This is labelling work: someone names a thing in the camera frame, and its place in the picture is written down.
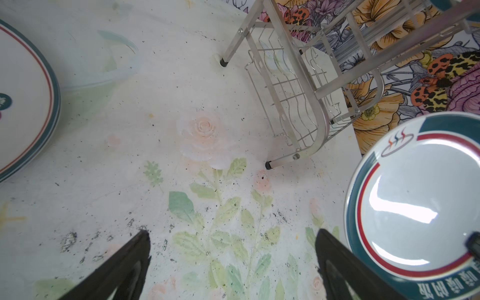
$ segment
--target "floral backdrop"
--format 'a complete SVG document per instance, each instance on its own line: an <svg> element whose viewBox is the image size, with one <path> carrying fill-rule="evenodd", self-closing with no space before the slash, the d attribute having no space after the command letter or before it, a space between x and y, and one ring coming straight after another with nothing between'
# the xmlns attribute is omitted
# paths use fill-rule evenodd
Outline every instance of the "floral backdrop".
<svg viewBox="0 0 480 300"><path fill-rule="evenodd" d="M226 1L244 12L248 12L249 6L254 2L254 0ZM351 2L350 0L278 0L277 4L286 23L319 26L331 22ZM354 10L353 15L360 28L364 29L384 17L399 4L400 0L365 0ZM370 45L372 53L380 52L394 44L415 30L417 26L422 26L438 14L440 12L435 7L427 7L415 15L416 22L407 20L372 43ZM259 19L269 22L269 17L265 12ZM351 34L352 31L346 22L336 26L328 34L328 41L332 49L335 51ZM293 32L292 35L303 42L308 42L313 37L308 32ZM445 57L451 59L461 57L464 53L469 53L469 56L471 52L476 53L479 50L479 42L480 34L478 32L467 35L462 31L386 70L383 73L385 89L382 99L377 105L363 112L360 118L353 123L360 152L367 153L387 132L417 116L439 111L466 111L480 114L478 54L473 55L474 60L469 61L468 66L462 68L462 74L458 74L458 76L449 77L448 74L435 73L435 70L431 70L430 67L437 63L436 59ZM316 47L324 50L322 44L316 45ZM343 71L349 70L364 59L361 52L356 53L340 67ZM435 83L440 77L449 79L450 82L446 87ZM370 102L377 91L371 74L359 77L348 87L359 105ZM434 93L435 96L442 95L442 103L433 105L433 108L428 104L429 100L433 100L431 97L422 99L423 101L412 102L411 95L419 88L425 93Z"/></svg>

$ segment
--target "red stripe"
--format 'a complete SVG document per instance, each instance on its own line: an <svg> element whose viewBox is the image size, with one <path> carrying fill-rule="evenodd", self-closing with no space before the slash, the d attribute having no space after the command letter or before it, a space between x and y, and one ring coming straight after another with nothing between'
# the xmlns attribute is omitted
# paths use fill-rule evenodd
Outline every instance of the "red stripe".
<svg viewBox="0 0 480 300"><path fill-rule="evenodd" d="M45 127L47 126L48 124L48 120L50 119L50 114L52 112L52 105L53 105L53 97L52 97L52 92L53 92L53 88L52 88L52 85L51 85L51 82L50 82L50 77L48 76L47 74L47 71L45 70L43 64L40 62L40 60L38 59L38 57L36 56L36 54L27 46L23 43L22 40L20 40L16 35L12 34L9 30L7 30L6 28L3 28L3 26L0 25L0 29L3 30L5 33L7 33L8 35L10 35L11 37L13 37L17 42L19 42L25 49L27 49L28 52L30 52L30 54L35 58L35 60L38 62L38 64L40 65L40 67L42 68L42 71L43 71L43 74L45 75L45 78L47 79L47 83L48 83L48 91L50 92L50 105L48 107L48 115L47 115L47 118L45 119L45 123L43 124L42 126L42 129L40 130L40 132L38 133L38 135L36 136L36 138L34 139L34 141L16 158L14 159L11 163L9 163L7 166L5 166L4 168L0 169L0 173L2 173L4 170L6 170L7 168L9 168L11 165L13 165L17 160L19 160L20 158L22 158L24 156L24 154L26 152L28 152L28 150L30 150L32 148L32 146L38 141L38 139L40 138L40 136L42 135L43 131L45 130Z"/></svg>
<svg viewBox="0 0 480 300"><path fill-rule="evenodd" d="M424 139L428 139L428 138L439 138L439 136L443 136L443 135L448 136L449 140L451 140L451 141L457 141L456 136L452 136L452 135L449 135L449 134L436 134L436 133L421 135L417 138L417 140L424 140ZM462 140L462 141L463 141L463 143L461 143L462 145L466 146L465 143L468 143L468 144L473 146L473 144L471 144L471 143L469 143L465 140ZM388 262L383 260L377 254L377 252L375 252L375 250L373 250L372 246L368 243L368 240L367 240L367 237L365 236L365 233L363 232L363 226L362 226L362 222L361 222L361 204L362 204L363 195L365 193L365 189L367 187L367 184L370 181L370 179L372 178L375 171L379 168L379 166L380 166L380 164L377 163L373 167L373 169L370 171L367 178L365 179L365 182L364 182L364 184L362 186L362 189L360 191L360 196L359 196L359 201L358 201L358 206L357 206L357 224L358 224L358 228L359 228L360 237L363 241L363 245L365 245L365 248L370 253L370 255L373 257L373 259L376 260L385 269L387 269L391 272L394 272L396 274L399 274L399 275L402 275L402 276L407 276L407 277L430 277L430 276L440 275L440 274L446 273L450 270L453 270L453 269L457 268L458 266L462 265L464 262L466 262L471 257L470 253L468 253L468 252L465 253L462 257L460 257L456 261L452 262L451 264L448 264L448 265L443 266L443 267L438 268L438 269L429 270L429 271L409 271L409 270L400 269L398 267L395 267L394 265L389 264Z"/></svg>

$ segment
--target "ceramic plate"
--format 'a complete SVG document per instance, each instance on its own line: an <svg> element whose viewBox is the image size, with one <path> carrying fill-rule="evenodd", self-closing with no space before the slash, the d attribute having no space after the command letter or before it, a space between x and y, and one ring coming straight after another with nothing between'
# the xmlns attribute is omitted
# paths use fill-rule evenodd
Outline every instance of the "ceramic plate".
<svg viewBox="0 0 480 300"><path fill-rule="evenodd" d="M57 79L43 55L0 20L0 182L28 163L59 116Z"/></svg>
<svg viewBox="0 0 480 300"><path fill-rule="evenodd" d="M415 118L379 140L350 183L352 252L407 299L464 299L480 291L465 242L480 231L480 117Z"/></svg>

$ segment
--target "wire rack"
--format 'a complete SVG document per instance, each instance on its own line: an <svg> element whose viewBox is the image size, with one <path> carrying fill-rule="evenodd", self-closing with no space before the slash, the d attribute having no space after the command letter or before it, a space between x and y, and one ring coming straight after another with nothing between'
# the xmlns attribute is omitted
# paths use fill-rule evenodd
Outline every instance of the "wire rack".
<svg viewBox="0 0 480 300"><path fill-rule="evenodd" d="M363 112L378 103L384 93L381 71L465 30L466 18L480 10L480 0L452 2L452 8L431 19L408 36L373 55L369 44L414 14L425 9L426 0L402 0L389 18L361 31L351 13L363 0L354 0L329 25L322 27L285 24L275 0L256 0L220 61L227 66L243 39L251 61L245 66L274 137L282 137L292 153L267 161L267 169L306 158L352 124ZM257 21L266 10L271 23ZM332 50L328 33L347 20L352 37ZM294 36L314 35L308 43ZM339 60L361 52L365 61L342 72ZM377 86L375 98L359 106L348 89L360 76L369 73Z"/></svg>

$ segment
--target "rack leg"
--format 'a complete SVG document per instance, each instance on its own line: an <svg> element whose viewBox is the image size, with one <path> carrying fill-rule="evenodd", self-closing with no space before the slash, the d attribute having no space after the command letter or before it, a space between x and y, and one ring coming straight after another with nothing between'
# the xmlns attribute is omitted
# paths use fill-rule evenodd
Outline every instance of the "rack leg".
<svg viewBox="0 0 480 300"><path fill-rule="evenodd" d="M230 59L232 59L233 54L237 51L240 44L242 43L243 39L247 35L248 30L255 24L258 16L262 13L262 9L264 8L264 3L262 0L255 0L253 3L249 13L243 20L240 28L237 31L237 34L233 37L233 40L230 42L227 50L222 56L220 60L220 64L222 67L226 67Z"/></svg>

